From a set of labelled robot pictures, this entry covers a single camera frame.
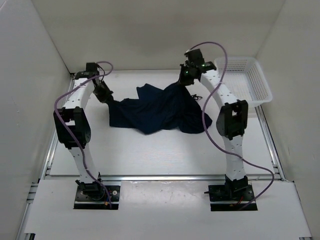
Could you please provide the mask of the navy blue shorts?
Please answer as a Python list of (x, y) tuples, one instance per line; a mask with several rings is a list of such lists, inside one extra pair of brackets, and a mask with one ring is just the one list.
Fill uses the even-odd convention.
[(137, 129), (145, 135), (179, 129), (186, 134), (203, 133), (202, 109), (187, 88), (172, 83), (165, 89), (150, 84), (136, 88), (138, 98), (109, 101), (109, 125)]

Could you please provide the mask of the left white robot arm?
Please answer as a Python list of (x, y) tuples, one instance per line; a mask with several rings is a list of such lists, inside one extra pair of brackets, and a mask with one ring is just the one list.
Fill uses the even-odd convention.
[(104, 82), (104, 77), (111, 74), (113, 68), (108, 61), (88, 62), (84, 71), (75, 74), (72, 89), (54, 102), (53, 118), (58, 140), (73, 156), (80, 176), (77, 184), (90, 185), (87, 194), (93, 200), (103, 198), (105, 188), (90, 153), (91, 128), (85, 108), (91, 95), (103, 104), (113, 100), (113, 91)]

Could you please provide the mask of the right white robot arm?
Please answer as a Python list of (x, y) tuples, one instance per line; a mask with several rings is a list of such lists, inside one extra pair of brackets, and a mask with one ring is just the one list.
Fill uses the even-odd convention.
[(224, 193), (230, 200), (238, 199), (243, 189), (248, 186), (244, 169), (243, 136), (248, 124), (248, 103), (239, 100), (223, 83), (224, 74), (219, 74), (217, 67), (206, 62), (200, 49), (187, 51), (186, 61), (181, 64), (178, 82), (189, 86), (195, 80), (212, 93), (212, 98), (219, 107), (216, 129), (224, 142), (221, 150), (226, 154), (226, 173)]

